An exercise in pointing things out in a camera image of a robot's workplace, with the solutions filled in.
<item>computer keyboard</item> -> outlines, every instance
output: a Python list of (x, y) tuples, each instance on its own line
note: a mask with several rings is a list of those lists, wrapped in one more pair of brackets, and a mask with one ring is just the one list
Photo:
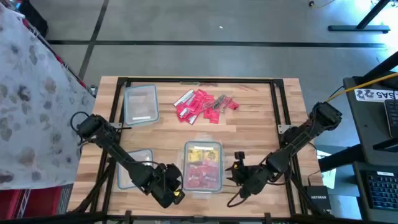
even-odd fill
[(398, 175), (387, 172), (366, 172), (367, 195), (371, 208), (398, 211)]
[(385, 100), (384, 107), (386, 109), (390, 136), (398, 138), (398, 100)]

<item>metal bracket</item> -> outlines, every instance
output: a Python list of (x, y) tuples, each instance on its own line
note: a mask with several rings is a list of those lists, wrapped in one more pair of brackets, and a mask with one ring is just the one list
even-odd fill
[(272, 218), (270, 213), (264, 213), (265, 224), (272, 224)]
[(192, 222), (192, 223), (205, 223), (205, 222), (207, 222), (207, 217), (192, 216), (191, 219), (190, 219), (190, 222)]
[(132, 224), (132, 222), (131, 222), (131, 211), (130, 210), (126, 210), (126, 212), (124, 213), (123, 224)]
[(284, 85), (284, 80), (281, 79), (281, 78), (275, 78), (275, 79), (273, 79), (272, 81), (275, 83), (275, 85), (276, 85), (278, 88), (284, 87), (284, 86), (285, 86), (285, 85)]
[(285, 133), (285, 131), (287, 131), (291, 127), (293, 127), (293, 125), (278, 124), (278, 133), (283, 134), (283, 133)]
[(110, 123), (112, 127), (119, 129), (122, 128), (122, 123)]

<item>container lid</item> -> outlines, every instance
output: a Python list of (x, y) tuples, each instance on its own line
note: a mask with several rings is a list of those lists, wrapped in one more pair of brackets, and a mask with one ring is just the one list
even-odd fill
[(129, 87), (124, 91), (124, 122), (133, 126), (159, 120), (155, 85)]
[(183, 187), (187, 191), (218, 192), (222, 187), (222, 146), (189, 141), (184, 149)]
[[(129, 155), (136, 161), (153, 161), (153, 152), (151, 149), (140, 149), (129, 152)], [(143, 163), (144, 165), (152, 166), (153, 163)], [(129, 172), (118, 163), (118, 187), (121, 190), (136, 187), (129, 176)]]

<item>white paper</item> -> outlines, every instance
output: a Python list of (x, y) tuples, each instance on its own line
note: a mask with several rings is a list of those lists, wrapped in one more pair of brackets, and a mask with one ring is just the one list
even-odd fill
[[(317, 151), (318, 159), (322, 159), (326, 156), (330, 156), (327, 152)], [(332, 169), (322, 173), (322, 181), (323, 185), (330, 189), (335, 188), (335, 179), (336, 179), (336, 169)]]

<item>wooden table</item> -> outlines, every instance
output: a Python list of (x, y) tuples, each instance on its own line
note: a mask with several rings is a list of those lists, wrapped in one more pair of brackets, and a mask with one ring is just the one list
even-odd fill
[[(114, 98), (118, 77), (103, 77), (93, 110), (108, 119)], [(298, 78), (283, 79), (290, 118), (293, 125), (302, 124), (307, 118), (304, 100)], [(133, 83), (133, 86), (148, 83)], [(165, 164), (180, 164), (184, 144), (187, 141), (205, 135), (223, 145), (224, 167), (229, 167), (235, 151), (246, 153), (245, 164), (258, 164), (268, 153), (279, 148), (275, 126), (274, 110), (271, 101), (270, 85), (260, 83), (219, 83), (218, 86), (195, 86), (181, 83), (152, 83), (157, 87), (159, 100), (160, 120), (158, 123), (124, 130), (121, 146), (126, 151), (150, 148), (154, 152), (154, 160)], [(239, 104), (236, 111), (226, 110), (221, 114), (219, 124), (210, 124), (208, 119), (200, 116), (194, 125), (180, 123), (175, 114), (173, 103), (189, 89), (202, 89), (217, 97), (221, 94), (234, 96)], [(123, 89), (119, 100), (116, 120), (119, 118), (123, 98)], [(277, 99), (282, 124), (283, 110), (277, 89)], [(76, 208), (87, 196), (95, 184), (98, 164), (102, 150), (94, 144), (83, 148), (80, 165), (70, 197), (68, 210)], [(303, 183), (307, 183), (308, 175), (319, 170), (316, 152), (311, 145), (307, 145), (298, 153), (298, 160)], [(222, 192), (213, 194), (208, 199), (193, 198), (191, 194), (182, 200), (179, 205), (162, 208), (150, 195), (145, 196), (137, 189), (119, 190), (115, 174), (109, 204), (110, 215), (124, 215), (131, 210), (133, 215), (150, 216), (208, 216), (208, 217), (264, 217), (265, 212), (272, 217), (289, 217), (289, 208), (284, 186), (267, 185), (258, 194), (249, 197), (245, 203), (234, 208), (227, 208), (227, 201), (239, 190), (237, 187), (224, 186)], [(320, 174), (311, 176), (313, 185), (321, 185)], [(226, 180), (224, 185), (234, 185)], [(101, 210), (104, 196), (104, 187), (99, 196), (98, 209)], [(294, 202), (297, 212), (300, 212), (298, 193), (293, 185)]]

